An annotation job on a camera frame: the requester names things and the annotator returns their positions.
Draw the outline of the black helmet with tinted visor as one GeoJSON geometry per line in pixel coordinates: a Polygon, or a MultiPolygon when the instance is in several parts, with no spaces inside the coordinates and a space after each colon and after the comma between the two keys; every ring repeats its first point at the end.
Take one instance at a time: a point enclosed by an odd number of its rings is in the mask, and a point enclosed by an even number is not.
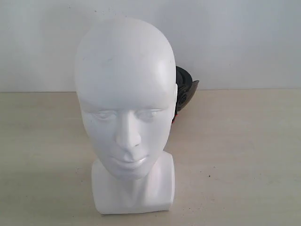
{"type": "Polygon", "coordinates": [[[172,123],[174,123],[178,112],[190,102],[194,96],[199,80],[193,81],[192,76],[183,68],[176,66],[177,100],[172,123]]]}

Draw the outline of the white mannequin head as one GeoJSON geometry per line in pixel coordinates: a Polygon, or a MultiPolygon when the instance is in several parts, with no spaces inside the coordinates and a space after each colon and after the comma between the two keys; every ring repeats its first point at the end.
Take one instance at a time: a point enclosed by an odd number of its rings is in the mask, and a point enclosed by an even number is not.
{"type": "Polygon", "coordinates": [[[169,41],[145,21],[107,19],[83,37],[75,84],[97,156],[92,191],[100,213],[171,207],[174,161],[164,149],[177,98],[175,68],[169,41]]]}

